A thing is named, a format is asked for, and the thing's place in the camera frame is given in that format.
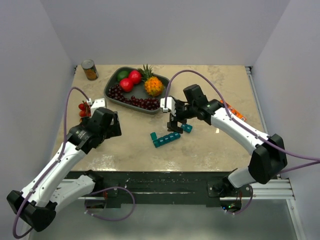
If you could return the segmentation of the teal five-day pill organizer strip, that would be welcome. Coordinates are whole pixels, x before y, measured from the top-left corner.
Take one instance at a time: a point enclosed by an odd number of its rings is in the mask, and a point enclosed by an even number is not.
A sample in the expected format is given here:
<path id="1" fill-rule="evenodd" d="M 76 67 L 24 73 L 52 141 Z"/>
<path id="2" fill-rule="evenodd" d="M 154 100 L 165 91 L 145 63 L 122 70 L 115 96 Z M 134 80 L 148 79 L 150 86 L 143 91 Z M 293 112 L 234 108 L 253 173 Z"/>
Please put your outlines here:
<path id="1" fill-rule="evenodd" d="M 150 137 L 154 147 L 159 148 L 175 140 L 178 140 L 181 137 L 181 135 L 178 132 L 172 132 L 167 135 L 157 137 L 156 133 L 152 132 L 150 134 Z"/>

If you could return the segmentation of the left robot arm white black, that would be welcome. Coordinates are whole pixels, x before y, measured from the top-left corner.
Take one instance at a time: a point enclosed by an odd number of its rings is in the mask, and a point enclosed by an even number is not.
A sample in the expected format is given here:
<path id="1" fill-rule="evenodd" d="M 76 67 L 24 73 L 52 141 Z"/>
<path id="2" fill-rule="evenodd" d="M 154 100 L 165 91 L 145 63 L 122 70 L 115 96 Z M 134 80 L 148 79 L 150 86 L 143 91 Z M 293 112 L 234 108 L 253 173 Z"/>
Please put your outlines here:
<path id="1" fill-rule="evenodd" d="M 92 116 L 72 127 L 66 141 L 38 176 L 22 190 L 12 190 L 7 195 L 16 216 L 41 232 L 61 209 L 77 198 L 87 194 L 99 196 L 104 190 L 103 177 L 93 170 L 85 171 L 67 188 L 58 189 L 58 185 L 92 149 L 121 134 L 118 113 L 105 107 L 99 107 Z"/>

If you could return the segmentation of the teal two-day pill organizer piece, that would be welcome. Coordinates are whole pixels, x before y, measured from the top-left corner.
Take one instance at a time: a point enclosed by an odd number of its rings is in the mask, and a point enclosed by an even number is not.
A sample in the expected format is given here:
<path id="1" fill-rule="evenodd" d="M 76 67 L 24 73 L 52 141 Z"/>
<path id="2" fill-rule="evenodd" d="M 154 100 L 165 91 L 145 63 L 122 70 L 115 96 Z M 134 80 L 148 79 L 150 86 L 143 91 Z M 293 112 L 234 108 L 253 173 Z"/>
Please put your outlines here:
<path id="1" fill-rule="evenodd" d="M 181 128 L 186 133 L 190 133 L 193 130 L 193 126 L 186 123 L 182 124 Z"/>

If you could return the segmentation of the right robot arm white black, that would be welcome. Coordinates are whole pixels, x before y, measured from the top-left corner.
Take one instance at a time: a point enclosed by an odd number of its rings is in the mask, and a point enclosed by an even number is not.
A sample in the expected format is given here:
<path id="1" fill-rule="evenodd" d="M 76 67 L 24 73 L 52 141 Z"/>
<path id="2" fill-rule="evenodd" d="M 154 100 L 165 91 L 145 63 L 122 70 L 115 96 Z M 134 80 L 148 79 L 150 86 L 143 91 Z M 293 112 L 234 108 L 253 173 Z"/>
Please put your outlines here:
<path id="1" fill-rule="evenodd" d="M 212 186 L 220 197 L 233 197 L 247 184 L 266 184 L 287 166 L 287 157 L 282 151 L 284 141 L 279 135 L 269 136 L 235 116 L 220 101 L 208 100 L 197 84 L 186 87 L 183 92 L 185 102 L 171 96 L 160 100 L 161 110 L 170 114 L 169 131 L 182 133 L 178 123 L 186 124 L 188 119 L 197 118 L 225 132 L 251 156 L 247 167 L 233 170 Z"/>

